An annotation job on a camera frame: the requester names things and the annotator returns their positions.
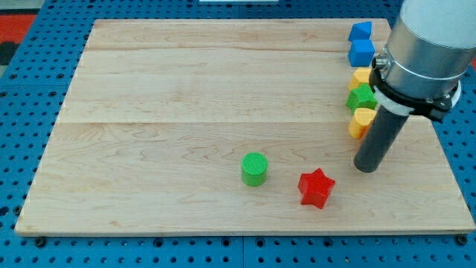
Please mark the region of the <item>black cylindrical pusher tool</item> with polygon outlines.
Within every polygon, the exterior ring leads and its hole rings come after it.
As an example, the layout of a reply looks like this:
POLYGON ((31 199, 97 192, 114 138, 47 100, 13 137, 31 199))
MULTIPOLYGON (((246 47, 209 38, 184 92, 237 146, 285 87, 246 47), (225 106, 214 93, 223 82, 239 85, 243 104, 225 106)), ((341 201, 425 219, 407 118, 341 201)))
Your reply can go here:
POLYGON ((354 157, 355 167, 365 173, 376 171, 408 118, 380 106, 354 157))

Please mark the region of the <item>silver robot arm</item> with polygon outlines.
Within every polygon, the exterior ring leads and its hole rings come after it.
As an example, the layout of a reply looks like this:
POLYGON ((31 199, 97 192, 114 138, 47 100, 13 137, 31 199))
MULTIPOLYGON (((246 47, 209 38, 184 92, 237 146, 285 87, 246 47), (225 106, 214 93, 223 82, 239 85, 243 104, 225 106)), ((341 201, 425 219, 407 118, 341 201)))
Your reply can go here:
POLYGON ((405 0, 391 34, 371 63, 379 103, 353 164, 372 173, 407 119, 441 122, 459 101, 475 58, 475 0, 405 0))

